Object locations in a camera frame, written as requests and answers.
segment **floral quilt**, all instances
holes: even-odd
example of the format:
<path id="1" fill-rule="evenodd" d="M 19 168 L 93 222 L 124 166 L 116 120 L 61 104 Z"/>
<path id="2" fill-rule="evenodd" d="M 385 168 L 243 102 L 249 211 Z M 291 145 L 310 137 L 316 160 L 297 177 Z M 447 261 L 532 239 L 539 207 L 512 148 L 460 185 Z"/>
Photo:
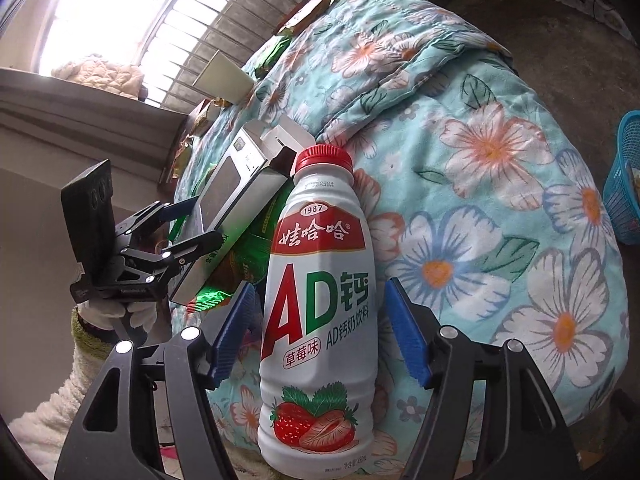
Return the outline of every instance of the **floral quilt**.
<path id="1" fill-rule="evenodd" d="M 283 113 L 351 153 L 380 290 L 397 276 L 415 303 L 471 339 L 521 340 L 567 423 L 605 399 L 628 351 L 611 222 L 580 154 L 504 47 L 427 0 L 334 0 L 246 101 L 220 115 L 176 200 L 242 124 Z M 200 322 L 176 305 L 172 314 L 176 332 Z M 384 310 L 379 342 L 376 441 L 363 471 L 390 474 L 406 463 L 430 392 L 409 377 Z M 259 342 L 248 341 L 210 394 L 220 433 L 253 450 L 258 364 Z M 477 383 L 462 460 L 478 447 L 483 394 Z"/>

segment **halved strawberry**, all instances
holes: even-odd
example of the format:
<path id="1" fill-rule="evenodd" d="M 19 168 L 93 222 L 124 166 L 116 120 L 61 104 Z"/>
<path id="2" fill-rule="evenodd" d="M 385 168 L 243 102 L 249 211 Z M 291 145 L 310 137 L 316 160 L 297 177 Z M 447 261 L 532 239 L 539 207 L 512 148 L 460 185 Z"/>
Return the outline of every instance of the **halved strawberry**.
<path id="1" fill-rule="evenodd" d="M 346 446 L 355 436 L 357 421 L 353 413 L 358 409 L 331 410 L 321 415 L 300 437 L 300 447 L 309 451 L 330 453 Z"/>
<path id="2" fill-rule="evenodd" d="M 271 420 L 273 433 L 279 441 L 287 446 L 299 447 L 300 437 L 311 428 L 316 418 L 294 402 L 282 402 L 273 407 Z"/>

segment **green cuff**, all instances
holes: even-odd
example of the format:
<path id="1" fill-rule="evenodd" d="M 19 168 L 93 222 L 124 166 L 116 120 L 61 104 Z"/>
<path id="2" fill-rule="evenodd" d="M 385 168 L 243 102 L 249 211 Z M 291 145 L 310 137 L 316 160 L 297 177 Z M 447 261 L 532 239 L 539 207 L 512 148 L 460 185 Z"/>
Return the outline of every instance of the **green cuff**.
<path id="1" fill-rule="evenodd" d="M 79 349 L 101 361 L 104 361 L 113 349 L 113 345 L 105 343 L 82 328 L 78 321 L 78 310 L 76 308 L 73 309 L 71 314 L 71 335 L 74 337 Z"/>

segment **basket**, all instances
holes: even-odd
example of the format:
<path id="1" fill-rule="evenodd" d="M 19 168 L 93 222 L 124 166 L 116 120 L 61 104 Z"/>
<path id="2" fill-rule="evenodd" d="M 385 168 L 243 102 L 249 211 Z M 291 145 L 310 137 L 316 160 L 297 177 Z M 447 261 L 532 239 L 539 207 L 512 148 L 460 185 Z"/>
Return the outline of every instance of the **basket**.
<path id="1" fill-rule="evenodd" d="M 618 127 L 618 153 L 604 185 L 603 200 L 616 238 L 640 244 L 640 206 L 628 176 L 629 165 L 640 170 L 640 111 L 626 114 Z"/>

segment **blue gripper pad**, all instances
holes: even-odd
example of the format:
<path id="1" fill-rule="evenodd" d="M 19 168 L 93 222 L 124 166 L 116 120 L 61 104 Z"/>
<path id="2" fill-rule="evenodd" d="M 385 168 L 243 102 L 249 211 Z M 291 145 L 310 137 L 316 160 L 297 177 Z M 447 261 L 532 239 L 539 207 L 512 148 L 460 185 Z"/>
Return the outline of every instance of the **blue gripper pad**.
<path id="1" fill-rule="evenodd" d="M 386 314 L 402 352 L 404 364 L 409 370 L 409 375 L 425 388 L 431 379 L 429 347 L 410 311 L 411 304 L 398 280 L 388 280 L 385 283 Z"/>
<path id="2" fill-rule="evenodd" d="M 228 379 L 236 362 L 238 350 L 255 313 L 260 312 L 258 296 L 251 283 L 243 282 L 229 301 L 229 313 L 220 334 L 213 343 L 213 355 L 216 357 L 212 379 L 216 387 Z"/>

